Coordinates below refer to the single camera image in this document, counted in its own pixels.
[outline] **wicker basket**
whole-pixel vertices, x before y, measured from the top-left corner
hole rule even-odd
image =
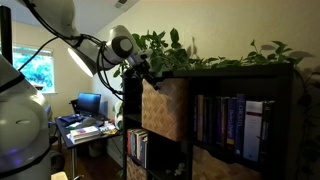
[[[127,180],[147,180],[147,172],[127,156]]]
[[[174,141],[186,138],[188,81],[165,79],[158,91],[145,80],[142,127]]]
[[[240,164],[226,164],[213,158],[207,151],[193,147],[193,180],[261,180],[259,172]]]

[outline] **window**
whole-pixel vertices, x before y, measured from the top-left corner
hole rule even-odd
[[[13,46],[13,67],[19,69],[37,50],[35,48]],[[32,85],[43,86],[40,92],[55,92],[52,51],[41,50],[32,61],[21,69],[21,72]]]

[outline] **floor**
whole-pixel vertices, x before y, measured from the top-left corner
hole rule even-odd
[[[64,171],[69,180],[72,180],[71,151],[62,146],[62,154],[65,157]],[[99,157],[89,155],[88,146],[83,145],[77,149],[77,175],[84,175],[80,180],[120,180],[117,173],[121,167],[106,153]]]

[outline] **white wall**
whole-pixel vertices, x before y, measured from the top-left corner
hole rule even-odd
[[[13,44],[39,48],[53,35],[42,27],[12,23]],[[88,77],[67,52],[69,46],[57,39],[45,48],[53,50],[54,82],[57,94],[45,95],[52,105],[53,117],[73,113],[70,100],[76,99],[79,91],[91,91],[92,78]]]
[[[300,67],[314,69],[320,64],[319,17],[320,2],[313,0],[140,0],[96,36],[108,40],[109,30],[119,24],[138,34],[155,30],[169,35],[174,27],[185,47],[192,45],[192,37],[195,38],[198,56],[235,59],[253,50],[249,45],[253,39],[258,46],[279,40],[295,50],[311,53],[314,57],[306,58]],[[121,80],[112,78],[113,71],[108,74],[118,88]],[[93,88],[108,97],[112,113],[116,98],[101,86],[97,77]],[[296,148],[296,144],[290,145],[289,174],[294,170],[292,157]]]

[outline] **bookshelf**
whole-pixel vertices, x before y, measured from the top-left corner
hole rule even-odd
[[[252,170],[261,179],[285,179],[288,128],[293,82],[293,66],[276,64],[266,66],[230,67],[214,70],[176,71],[163,74],[163,78],[184,78],[189,82],[187,135],[185,140],[176,142],[162,135],[148,132],[146,152],[147,166],[143,168],[147,179],[196,179],[195,166],[210,169],[206,164],[196,162],[195,148],[207,152],[210,158],[228,165],[239,164],[241,168]],[[130,128],[142,128],[141,107],[143,92],[142,81],[137,78],[125,78],[124,82],[124,132]],[[217,144],[204,143],[194,137],[194,98],[199,94],[211,97],[232,97],[239,93],[248,99],[274,100],[272,120],[268,128],[267,161],[253,162],[237,157]],[[123,137],[124,152],[127,152],[127,134]],[[182,175],[173,175],[179,163],[185,163]],[[124,177],[132,179],[126,173],[127,159],[124,158]]]

